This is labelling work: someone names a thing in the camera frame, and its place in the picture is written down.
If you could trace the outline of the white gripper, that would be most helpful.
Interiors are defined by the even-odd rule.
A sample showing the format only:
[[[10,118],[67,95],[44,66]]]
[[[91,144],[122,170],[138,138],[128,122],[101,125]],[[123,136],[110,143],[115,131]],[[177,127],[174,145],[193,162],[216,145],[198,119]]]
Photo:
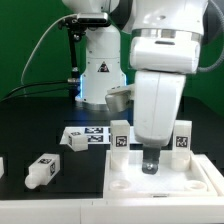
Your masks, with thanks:
[[[138,71],[135,75],[134,134],[144,145],[142,172],[158,171],[160,149],[169,143],[177,117],[186,76]]]

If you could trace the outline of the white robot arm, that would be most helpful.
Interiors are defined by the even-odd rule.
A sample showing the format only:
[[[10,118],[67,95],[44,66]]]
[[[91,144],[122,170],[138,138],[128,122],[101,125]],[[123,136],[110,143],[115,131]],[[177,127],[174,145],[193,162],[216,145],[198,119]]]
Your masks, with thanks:
[[[204,14],[214,0],[62,0],[87,30],[87,67],[75,97],[89,109],[122,111],[134,102],[142,171],[158,171],[188,74],[200,67]]]

